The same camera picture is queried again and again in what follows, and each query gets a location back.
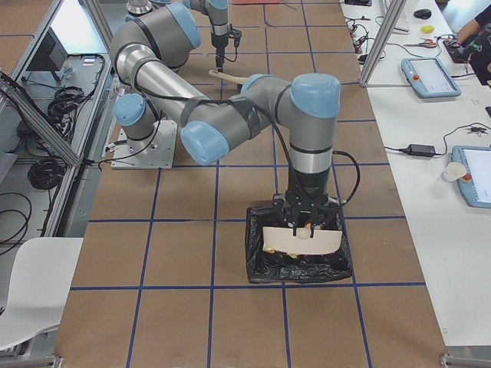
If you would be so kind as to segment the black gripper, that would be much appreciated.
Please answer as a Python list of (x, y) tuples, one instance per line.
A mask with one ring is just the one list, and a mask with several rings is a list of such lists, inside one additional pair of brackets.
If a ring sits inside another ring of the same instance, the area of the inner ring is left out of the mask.
[(242, 39), (242, 32), (234, 28), (232, 24), (211, 25), (210, 28), (212, 46), (216, 49), (216, 68), (218, 72), (223, 72), (223, 58), (229, 40), (233, 40), (233, 47), (237, 50)]
[(273, 209), (278, 220), (277, 226), (292, 228), (293, 236), (297, 228), (310, 225), (310, 238), (315, 230), (338, 230), (338, 213), (340, 205), (327, 195), (316, 196), (300, 192), (275, 194), (272, 199)]

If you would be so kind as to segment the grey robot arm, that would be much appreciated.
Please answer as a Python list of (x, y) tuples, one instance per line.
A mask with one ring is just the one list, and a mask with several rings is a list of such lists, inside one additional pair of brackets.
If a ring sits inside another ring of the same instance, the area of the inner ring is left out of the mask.
[[(236, 62), (238, 56), (238, 48), (242, 38), (242, 32), (234, 28), (229, 20), (229, 2), (228, 1), (181, 1), (182, 6), (189, 10), (199, 12), (209, 19), (210, 37), (212, 46), (216, 49), (216, 69), (218, 72), (223, 72), (225, 61), (231, 63)], [(153, 11), (160, 8), (168, 8), (174, 10), (178, 14), (178, 23), (182, 23), (185, 17), (192, 18), (190, 14), (184, 16), (184, 13), (177, 7), (177, 3), (171, 1), (127, 1), (126, 9), (128, 16), (126, 21), (137, 20)], [(226, 56), (226, 47), (229, 41), (233, 40), (235, 48), (234, 58)]]
[(110, 43), (120, 81), (141, 92), (180, 124), (188, 154), (209, 165), (266, 127), (286, 127), (282, 140), (288, 189), (274, 202), (281, 223), (293, 229), (331, 224), (339, 211), (327, 194), (341, 85), (330, 74), (302, 74), (286, 81), (271, 74), (248, 77), (239, 94), (213, 100), (177, 73), (201, 37), (193, 12), (210, 22), (222, 58), (232, 27), (225, 1), (170, 3), (123, 24)]

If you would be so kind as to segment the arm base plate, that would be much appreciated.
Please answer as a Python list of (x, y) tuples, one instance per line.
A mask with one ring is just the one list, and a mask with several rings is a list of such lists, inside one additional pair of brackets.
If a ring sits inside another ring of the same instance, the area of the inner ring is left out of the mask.
[(142, 141), (128, 140), (120, 128), (119, 140), (125, 143), (116, 146), (112, 169), (171, 169), (176, 145), (177, 125), (173, 120), (154, 123), (153, 134)]

